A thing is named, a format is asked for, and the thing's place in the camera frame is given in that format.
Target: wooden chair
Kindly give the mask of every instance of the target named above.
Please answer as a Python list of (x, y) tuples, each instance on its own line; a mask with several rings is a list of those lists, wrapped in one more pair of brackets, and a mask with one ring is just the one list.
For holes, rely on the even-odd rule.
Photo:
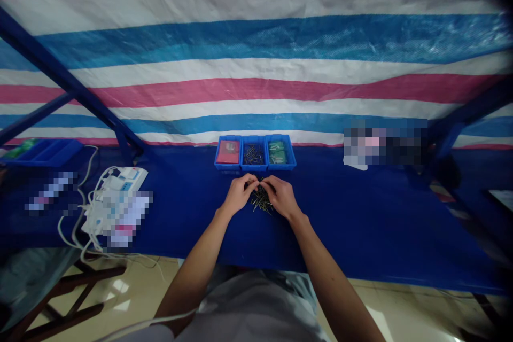
[[(46, 297), (25, 318), (0, 335), (1, 340), (6, 340), (7, 342), (39, 342), (94, 317), (102, 311), (104, 304), (100, 303), (79, 310), (87, 295), (98, 281), (122, 275), (126, 270), (125, 266), (121, 266), (96, 271), (81, 261), (75, 262), (74, 265), (82, 273), (62, 277)], [(76, 287), (84, 284), (87, 286), (66, 315), (61, 315), (48, 303), (50, 299), (70, 293)], [(45, 315), (50, 321), (27, 331), (39, 313)]]

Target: blue storage tray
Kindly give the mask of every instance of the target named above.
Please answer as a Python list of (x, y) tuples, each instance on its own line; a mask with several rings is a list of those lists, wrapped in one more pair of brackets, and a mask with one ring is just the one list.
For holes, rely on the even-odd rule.
[[(262, 146), (263, 149), (263, 164), (262, 165), (245, 165), (244, 164), (244, 146), (246, 144), (259, 144)], [(244, 172), (249, 173), (256, 173), (256, 172), (263, 172), (267, 170), (267, 166), (269, 164), (269, 151), (267, 149), (267, 143), (266, 143), (266, 137), (265, 136), (258, 136), (258, 135), (250, 135), (250, 136), (243, 136), (242, 137), (242, 157), (240, 162), (240, 168)]]
[(0, 163), (28, 167), (60, 167), (82, 147), (83, 144), (75, 139), (40, 139), (16, 159), (0, 158)]
[[(286, 164), (272, 164), (269, 159), (269, 143), (274, 141), (282, 141), (284, 144), (285, 155), (287, 156)], [(296, 165), (296, 157), (294, 156), (294, 151), (292, 149), (292, 143), (290, 141), (289, 135), (266, 135), (266, 149), (267, 149), (267, 157), (269, 161), (268, 170), (292, 170)]]
[[(219, 144), (221, 141), (234, 141), (239, 142), (239, 163), (217, 163), (217, 156), (219, 155)], [(221, 171), (231, 171), (227, 174), (240, 174), (240, 164), (242, 163), (242, 137), (240, 135), (225, 135), (220, 136), (217, 142), (217, 150), (215, 151), (214, 166)]]

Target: power strip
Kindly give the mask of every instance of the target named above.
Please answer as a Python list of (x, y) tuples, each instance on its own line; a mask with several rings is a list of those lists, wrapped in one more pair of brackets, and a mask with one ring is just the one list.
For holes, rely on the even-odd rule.
[(112, 231), (112, 227), (120, 215), (127, 211), (133, 215), (134, 208), (130, 191), (138, 191), (148, 175), (148, 171), (140, 167), (116, 167), (119, 175), (109, 175), (103, 179), (99, 190), (93, 194), (91, 205), (85, 212), (86, 221), (82, 231), (88, 234), (101, 235)]

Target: hand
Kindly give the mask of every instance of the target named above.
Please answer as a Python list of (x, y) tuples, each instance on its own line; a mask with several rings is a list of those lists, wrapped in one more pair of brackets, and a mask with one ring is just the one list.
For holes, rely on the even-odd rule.
[(287, 220), (290, 221), (291, 219), (303, 215), (303, 212), (296, 202), (292, 185), (289, 182), (271, 175), (262, 180), (260, 184), (267, 191), (269, 201), (274, 209), (287, 218)]
[[(244, 190), (244, 186), (247, 183), (250, 185)], [(227, 215), (230, 218), (235, 215), (237, 211), (242, 209), (247, 200), (250, 198), (251, 192), (256, 191), (260, 182), (257, 177), (251, 174), (246, 174), (243, 177), (233, 179), (231, 181), (230, 189), (226, 195), (226, 199), (222, 206), (217, 210), (216, 213), (221, 215)]]

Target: striped tarp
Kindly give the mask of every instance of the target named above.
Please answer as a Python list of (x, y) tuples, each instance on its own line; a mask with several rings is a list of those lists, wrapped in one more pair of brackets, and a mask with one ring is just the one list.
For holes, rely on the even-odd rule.
[[(286, 133), (338, 146), (351, 119), (445, 116), (511, 72), (496, 0), (0, 0), (150, 144)], [(62, 90), (0, 41), (0, 128)], [(456, 147), (512, 148), (513, 108)], [(115, 144), (76, 102), (26, 137)]]

